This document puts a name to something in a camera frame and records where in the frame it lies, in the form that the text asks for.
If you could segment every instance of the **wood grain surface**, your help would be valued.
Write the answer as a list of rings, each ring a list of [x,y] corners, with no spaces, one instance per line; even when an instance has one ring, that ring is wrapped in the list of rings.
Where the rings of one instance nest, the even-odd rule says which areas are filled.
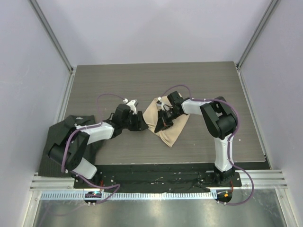
[[[225,97],[241,118],[241,128],[233,143],[234,161],[265,160],[233,62],[78,66],[65,116],[93,114],[97,121],[108,118],[121,100],[113,96],[100,98],[100,117],[96,98],[102,93],[137,99],[137,109],[144,112],[155,97],[177,84],[189,86],[195,98]],[[189,96],[183,87],[171,92],[175,90],[183,97]],[[203,118],[191,115],[172,148],[149,130],[124,130],[105,142],[97,154],[96,164],[214,162],[214,159],[214,140]]]

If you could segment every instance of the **gray floor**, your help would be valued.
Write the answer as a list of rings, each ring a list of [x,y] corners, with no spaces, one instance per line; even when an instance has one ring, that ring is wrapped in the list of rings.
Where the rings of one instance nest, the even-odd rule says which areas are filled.
[[[250,189],[235,190],[231,202],[248,197]],[[286,227],[274,189],[256,189],[241,206],[223,206],[215,200],[108,201],[83,206],[83,201],[40,201],[35,227]]]
[[[157,63],[78,66],[66,115],[100,116],[96,97],[115,93],[138,99],[143,112],[169,87],[186,84],[195,98],[223,96],[233,104],[241,117],[241,128],[235,136],[233,158],[237,162],[264,161],[262,149],[233,62]],[[182,96],[188,91],[177,88]],[[105,96],[99,105],[104,118],[114,112],[121,101]],[[191,115],[172,148],[149,130],[123,133],[107,140],[97,154],[96,164],[214,162],[214,140],[200,116]]]

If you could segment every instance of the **white backdrop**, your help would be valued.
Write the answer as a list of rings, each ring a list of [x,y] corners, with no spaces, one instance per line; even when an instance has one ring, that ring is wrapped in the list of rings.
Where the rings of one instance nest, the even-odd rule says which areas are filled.
[[[281,1],[242,66],[271,164],[283,171],[297,218],[303,217],[302,12],[301,0]]]
[[[38,0],[73,66],[240,59],[270,0]]]
[[[26,0],[0,8],[0,226],[20,227],[69,72]]]

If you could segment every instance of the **towel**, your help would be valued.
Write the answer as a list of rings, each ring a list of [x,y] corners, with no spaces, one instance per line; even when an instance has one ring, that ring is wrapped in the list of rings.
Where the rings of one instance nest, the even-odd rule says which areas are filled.
[[[157,101],[158,98],[155,98],[143,114],[143,118],[148,125],[148,129],[152,133],[154,133],[158,121],[158,110],[161,109],[160,106],[157,106]],[[171,105],[166,96],[163,96],[161,101],[167,105]],[[188,118],[189,115],[181,115],[177,119],[173,120],[174,125],[172,127],[154,134],[159,136],[161,140],[171,148],[182,132]]]

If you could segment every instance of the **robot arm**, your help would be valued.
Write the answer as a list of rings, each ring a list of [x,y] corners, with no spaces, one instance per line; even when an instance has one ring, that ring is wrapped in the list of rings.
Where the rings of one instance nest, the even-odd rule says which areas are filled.
[[[167,96],[171,107],[165,109],[159,101],[162,109],[158,111],[158,122],[155,133],[173,126],[173,120],[183,114],[202,115],[209,133],[214,137],[216,160],[214,163],[215,177],[218,182],[224,183],[234,174],[234,168],[228,159],[228,139],[235,131],[237,117],[226,104],[215,101],[195,101],[189,98],[183,99],[177,91]],[[232,139],[230,138],[230,160],[232,161]]]
[[[143,131],[148,128],[142,111],[136,109],[137,105],[137,100],[119,104],[109,119],[97,125],[86,125],[89,121],[87,117],[69,116],[50,127],[45,146],[46,154],[61,165],[68,138],[77,131],[69,144],[64,169],[92,179],[97,168],[83,157],[89,144],[113,139],[120,135],[123,129]]]

